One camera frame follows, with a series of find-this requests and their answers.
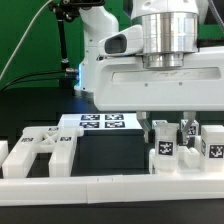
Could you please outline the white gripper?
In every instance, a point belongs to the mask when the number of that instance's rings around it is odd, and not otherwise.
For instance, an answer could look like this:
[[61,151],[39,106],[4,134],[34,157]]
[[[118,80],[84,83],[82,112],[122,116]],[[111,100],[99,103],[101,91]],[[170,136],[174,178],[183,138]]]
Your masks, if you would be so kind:
[[178,144],[186,145],[195,111],[224,110],[224,46],[145,53],[156,42],[143,37],[134,25],[98,43],[94,104],[102,111],[137,111],[146,143],[150,113],[143,111],[185,111]]

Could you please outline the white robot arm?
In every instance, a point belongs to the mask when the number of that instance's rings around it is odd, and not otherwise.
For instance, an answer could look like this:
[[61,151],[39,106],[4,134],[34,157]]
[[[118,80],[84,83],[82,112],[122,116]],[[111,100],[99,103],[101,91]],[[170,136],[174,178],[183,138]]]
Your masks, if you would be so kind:
[[82,7],[85,57],[78,89],[100,111],[133,111],[143,130],[152,111],[224,111],[224,46],[203,47],[198,26],[212,0],[126,0],[120,31],[104,7]]

